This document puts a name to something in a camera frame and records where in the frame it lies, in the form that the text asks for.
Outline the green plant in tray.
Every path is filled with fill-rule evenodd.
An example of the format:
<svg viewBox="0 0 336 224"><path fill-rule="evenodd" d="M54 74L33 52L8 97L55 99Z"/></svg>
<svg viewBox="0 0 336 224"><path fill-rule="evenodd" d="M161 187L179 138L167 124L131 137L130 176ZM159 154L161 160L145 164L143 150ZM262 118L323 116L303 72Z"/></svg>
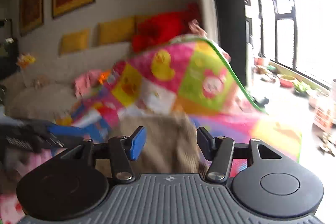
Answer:
<svg viewBox="0 0 336 224"><path fill-rule="evenodd" d="M310 86L303 81L296 81L293 84L294 94L301 97L307 97Z"/></svg>

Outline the red plastic basin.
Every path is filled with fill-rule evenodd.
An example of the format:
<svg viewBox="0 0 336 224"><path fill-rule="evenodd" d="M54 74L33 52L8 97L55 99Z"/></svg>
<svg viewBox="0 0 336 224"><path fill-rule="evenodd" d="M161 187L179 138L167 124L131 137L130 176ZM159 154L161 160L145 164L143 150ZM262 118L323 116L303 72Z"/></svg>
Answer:
<svg viewBox="0 0 336 224"><path fill-rule="evenodd" d="M296 78L293 76L288 76L288 75L282 75L278 74L277 75L279 81L280 81L280 86L284 88L292 88L294 83L296 82Z"/></svg>

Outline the orange printed cardboard box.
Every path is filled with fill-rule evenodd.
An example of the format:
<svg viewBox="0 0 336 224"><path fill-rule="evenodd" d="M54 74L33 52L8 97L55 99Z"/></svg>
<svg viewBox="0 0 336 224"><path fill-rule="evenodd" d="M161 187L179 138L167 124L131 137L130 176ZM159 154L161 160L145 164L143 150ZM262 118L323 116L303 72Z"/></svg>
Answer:
<svg viewBox="0 0 336 224"><path fill-rule="evenodd" d="M329 99L319 100L315 104L313 124L324 132L330 132L335 107Z"/></svg>

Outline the brown dotted corduroy garment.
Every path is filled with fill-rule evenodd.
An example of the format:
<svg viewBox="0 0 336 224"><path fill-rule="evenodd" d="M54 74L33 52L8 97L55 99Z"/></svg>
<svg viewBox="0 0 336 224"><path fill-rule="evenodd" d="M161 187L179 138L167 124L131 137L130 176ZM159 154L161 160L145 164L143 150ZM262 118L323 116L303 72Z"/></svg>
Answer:
<svg viewBox="0 0 336 224"><path fill-rule="evenodd" d="M197 129L186 114L125 117L108 133L108 139L130 136L139 126L147 130L146 143L131 168L141 173L198 173L208 166L201 159Z"/></svg>

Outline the pink cloth on sofa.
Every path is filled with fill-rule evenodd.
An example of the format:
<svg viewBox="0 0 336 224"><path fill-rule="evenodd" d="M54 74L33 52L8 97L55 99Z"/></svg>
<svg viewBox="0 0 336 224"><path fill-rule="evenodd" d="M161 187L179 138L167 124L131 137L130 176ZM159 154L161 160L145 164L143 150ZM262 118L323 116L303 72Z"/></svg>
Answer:
<svg viewBox="0 0 336 224"><path fill-rule="evenodd" d="M99 78L101 74L102 70L93 69L75 78L74 89L76 98L82 98L93 87L97 86L99 84Z"/></svg>

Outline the dried peel pile on floor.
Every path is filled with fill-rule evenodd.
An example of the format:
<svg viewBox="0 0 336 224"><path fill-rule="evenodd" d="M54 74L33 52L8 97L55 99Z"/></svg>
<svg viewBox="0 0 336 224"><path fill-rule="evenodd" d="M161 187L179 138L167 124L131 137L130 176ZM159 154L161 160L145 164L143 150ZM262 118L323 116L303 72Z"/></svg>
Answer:
<svg viewBox="0 0 336 224"><path fill-rule="evenodd" d="M335 134L323 132L319 138L322 143L317 147L318 151L323 155L327 153L335 157Z"/></svg>

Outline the yellow cushion left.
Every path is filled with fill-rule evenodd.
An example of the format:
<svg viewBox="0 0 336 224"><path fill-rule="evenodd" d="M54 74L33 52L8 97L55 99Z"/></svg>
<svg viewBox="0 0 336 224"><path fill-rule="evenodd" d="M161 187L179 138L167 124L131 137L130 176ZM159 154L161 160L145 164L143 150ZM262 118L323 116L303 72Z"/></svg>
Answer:
<svg viewBox="0 0 336 224"><path fill-rule="evenodd" d="M59 54L64 55L87 49L89 33L89 29L84 29L79 32L63 35L60 42Z"/></svg>

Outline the red cushion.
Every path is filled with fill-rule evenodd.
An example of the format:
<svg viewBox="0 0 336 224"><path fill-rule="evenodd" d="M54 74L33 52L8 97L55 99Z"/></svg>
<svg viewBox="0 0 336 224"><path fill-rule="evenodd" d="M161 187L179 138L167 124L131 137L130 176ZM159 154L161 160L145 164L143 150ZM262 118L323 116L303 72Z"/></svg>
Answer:
<svg viewBox="0 0 336 224"><path fill-rule="evenodd" d="M193 20L201 20L197 3L188 4L184 10L163 12L145 19L136 25L137 30L131 39L133 52L143 52L166 44L177 36L190 34L189 23Z"/></svg>

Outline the beige sofa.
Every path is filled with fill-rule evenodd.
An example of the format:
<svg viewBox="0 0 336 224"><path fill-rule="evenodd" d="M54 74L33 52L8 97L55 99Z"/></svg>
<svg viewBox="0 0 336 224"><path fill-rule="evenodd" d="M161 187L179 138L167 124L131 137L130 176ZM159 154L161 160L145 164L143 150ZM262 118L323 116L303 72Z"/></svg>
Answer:
<svg viewBox="0 0 336 224"><path fill-rule="evenodd" d="M111 69L130 53L130 42L120 42L38 60L1 81L6 87L4 112L16 119L54 121L78 101L75 78L93 69Z"/></svg>

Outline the yellow cushion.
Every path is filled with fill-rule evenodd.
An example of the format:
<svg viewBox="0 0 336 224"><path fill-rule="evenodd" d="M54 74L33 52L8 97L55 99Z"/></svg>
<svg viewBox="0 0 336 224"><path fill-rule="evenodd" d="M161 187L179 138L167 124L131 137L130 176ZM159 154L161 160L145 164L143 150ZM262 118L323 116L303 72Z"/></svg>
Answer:
<svg viewBox="0 0 336 224"><path fill-rule="evenodd" d="M59 54L64 55L87 49L89 33L89 29L84 29L79 32L63 35L60 42Z"/></svg>
<svg viewBox="0 0 336 224"><path fill-rule="evenodd" d="M98 24L98 45L131 41L135 34L135 16Z"/></svg>

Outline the colourful cartoon play mat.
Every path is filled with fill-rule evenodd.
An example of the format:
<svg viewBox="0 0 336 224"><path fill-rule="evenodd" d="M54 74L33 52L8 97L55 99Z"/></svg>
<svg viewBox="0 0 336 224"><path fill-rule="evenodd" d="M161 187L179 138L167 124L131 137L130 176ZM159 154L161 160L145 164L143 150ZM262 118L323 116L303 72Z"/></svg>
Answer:
<svg viewBox="0 0 336 224"><path fill-rule="evenodd" d="M125 117L182 113L196 128L226 130L238 142L264 138L299 159L301 135L261 114L240 90L228 63L209 42L193 36L118 61L77 99L55 123L81 128L101 123L107 140Z"/></svg>

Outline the yellow cushion right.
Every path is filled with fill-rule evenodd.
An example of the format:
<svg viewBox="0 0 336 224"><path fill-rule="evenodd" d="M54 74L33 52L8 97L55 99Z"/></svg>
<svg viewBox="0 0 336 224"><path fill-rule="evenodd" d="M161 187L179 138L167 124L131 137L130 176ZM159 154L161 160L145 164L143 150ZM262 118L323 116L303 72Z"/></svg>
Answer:
<svg viewBox="0 0 336 224"><path fill-rule="evenodd" d="M135 16L98 24L98 45L131 41L135 34Z"/></svg>

